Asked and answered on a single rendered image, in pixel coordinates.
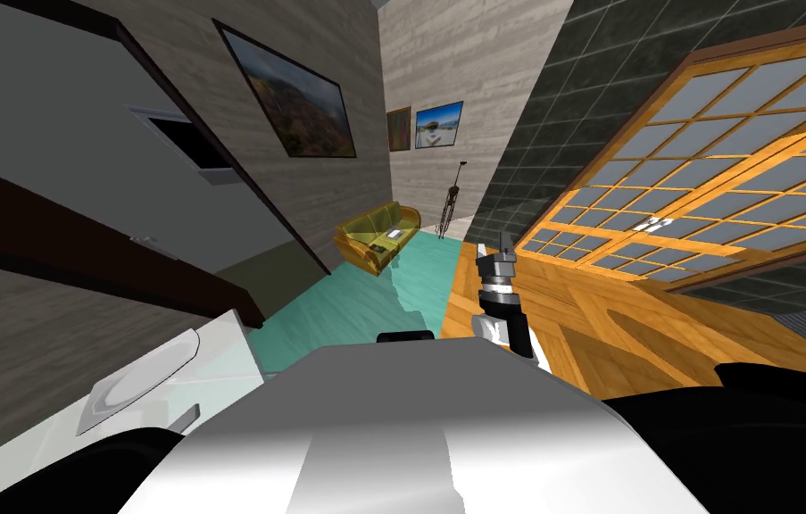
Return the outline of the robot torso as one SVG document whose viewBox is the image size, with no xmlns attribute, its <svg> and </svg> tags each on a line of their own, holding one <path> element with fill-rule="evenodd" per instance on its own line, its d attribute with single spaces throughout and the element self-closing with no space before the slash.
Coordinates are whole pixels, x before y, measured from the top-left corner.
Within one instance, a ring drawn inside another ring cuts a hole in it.
<svg viewBox="0 0 806 514">
<path fill-rule="evenodd" d="M 709 514 L 615 411 L 477 337 L 331 345 L 204 419 L 120 514 Z"/>
</svg>

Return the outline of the white appliance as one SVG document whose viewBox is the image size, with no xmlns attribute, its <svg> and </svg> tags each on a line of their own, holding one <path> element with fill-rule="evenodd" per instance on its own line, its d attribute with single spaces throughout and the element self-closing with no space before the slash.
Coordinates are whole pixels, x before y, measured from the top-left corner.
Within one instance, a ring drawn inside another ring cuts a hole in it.
<svg viewBox="0 0 806 514">
<path fill-rule="evenodd" d="M 95 382 L 82 399 L 0 446 L 0 492 L 111 435 L 194 431 L 262 383 L 246 336 L 227 311 Z"/>
</svg>

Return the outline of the small dark picture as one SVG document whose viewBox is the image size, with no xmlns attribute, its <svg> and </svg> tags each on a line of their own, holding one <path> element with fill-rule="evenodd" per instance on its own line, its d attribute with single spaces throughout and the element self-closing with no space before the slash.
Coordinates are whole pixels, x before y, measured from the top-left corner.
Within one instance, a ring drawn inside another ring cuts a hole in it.
<svg viewBox="0 0 806 514">
<path fill-rule="evenodd" d="M 386 113 L 388 151 L 401 152 L 411 149 L 411 107 Z"/>
</svg>

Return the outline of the wooden glass pane door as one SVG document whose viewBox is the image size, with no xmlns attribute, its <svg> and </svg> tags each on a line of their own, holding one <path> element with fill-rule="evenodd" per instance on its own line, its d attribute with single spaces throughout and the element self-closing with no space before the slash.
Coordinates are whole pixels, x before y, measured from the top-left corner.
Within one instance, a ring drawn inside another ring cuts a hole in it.
<svg viewBox="0 0 806 514">
<path fill-rule="evenodd" d="M 669 292 L 806 258 L 806 26 L 691 53 L 516 250 Z"/>
</svg>

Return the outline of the yellow sofa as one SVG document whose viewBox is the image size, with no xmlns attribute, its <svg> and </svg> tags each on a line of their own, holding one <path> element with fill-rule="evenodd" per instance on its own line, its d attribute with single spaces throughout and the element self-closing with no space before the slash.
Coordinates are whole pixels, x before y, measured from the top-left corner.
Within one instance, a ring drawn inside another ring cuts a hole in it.
<svg viewBox="0 0 806 514">
<path fill-rule="evenodd" d="M 392 201 L 337 226 L 333 242 L 345 260 L 378 277 L 420 228 L 414 208 Z"/>
</svg>

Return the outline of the blue sky picture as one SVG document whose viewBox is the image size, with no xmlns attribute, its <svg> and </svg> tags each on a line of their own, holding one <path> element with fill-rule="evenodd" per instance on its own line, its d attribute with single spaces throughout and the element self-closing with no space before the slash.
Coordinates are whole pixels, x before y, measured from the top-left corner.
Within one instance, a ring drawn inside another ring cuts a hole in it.
<svg viewBox="0 0 806 514">
<path fill-rule="evenodd" d="M 463 101 L 416 112 L 416 149 L 453 146 L 461 124 Z"/>
</svg>

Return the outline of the grey door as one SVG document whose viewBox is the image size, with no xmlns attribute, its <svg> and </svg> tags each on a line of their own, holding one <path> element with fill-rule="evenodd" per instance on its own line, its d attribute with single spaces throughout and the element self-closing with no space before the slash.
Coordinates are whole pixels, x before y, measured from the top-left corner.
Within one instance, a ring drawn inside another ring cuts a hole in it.
<svg viewBox="0 0 806 514">
<path fill-rule="evenodd" d="M 300 236 L 135 35 L 0 0 L 0 178 L 210 274 Z"/>
</svg>

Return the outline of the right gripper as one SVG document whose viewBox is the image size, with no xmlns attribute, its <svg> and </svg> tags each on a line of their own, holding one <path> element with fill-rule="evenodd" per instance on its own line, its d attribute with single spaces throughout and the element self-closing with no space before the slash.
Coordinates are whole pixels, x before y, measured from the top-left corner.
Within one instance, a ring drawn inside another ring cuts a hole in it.
<svg viewBox="0 0 806 514">
<path fill-rule="evenodd" d="M 516 254 L 510 233 L 499 233 L 499 253 L 489 253 L 485 244 L 477 245 L 476 264 L 485 286 L 512 286 L 516 277 Z"/>
</svg>

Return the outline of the dark floor lamp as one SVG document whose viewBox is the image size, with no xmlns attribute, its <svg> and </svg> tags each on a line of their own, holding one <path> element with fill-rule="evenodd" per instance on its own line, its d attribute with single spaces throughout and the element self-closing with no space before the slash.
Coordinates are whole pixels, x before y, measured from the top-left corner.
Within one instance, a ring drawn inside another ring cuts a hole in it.
<svg viewBox="0 0 806 514">
<path fill-rule="evenodd" d="M 461 188 L 458 187 L 459 177 L 461 176 L 462 169 L 467 166 L 467 161 L 460 161 L 459 167 L 457 169 L 456 176 L 454 178 L 453 184 L 448 188 L 447 196 L 445 198 L 445 204 L 442 210 L 440 221 L 436 225 L 436 235 L 439 239 L 443 239 L 445 236 L 446 231 L 448 230 L 450 223 L 453 220 L 453 212 L 455 209 L 456 200 L 458 198 L 459 191 Z"/>
</svg>

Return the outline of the large landscape picture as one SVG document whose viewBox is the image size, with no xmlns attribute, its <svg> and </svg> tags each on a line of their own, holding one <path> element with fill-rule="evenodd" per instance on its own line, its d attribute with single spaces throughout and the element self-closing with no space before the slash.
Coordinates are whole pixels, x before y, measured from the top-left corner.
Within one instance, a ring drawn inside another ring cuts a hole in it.
<svg viewBox="0 0 806 514">
<path fill-rule="evenodd" d="M 215 18 L 212 23 L 288 157 L 357 157 L 339 84 Z"/>
</svg>

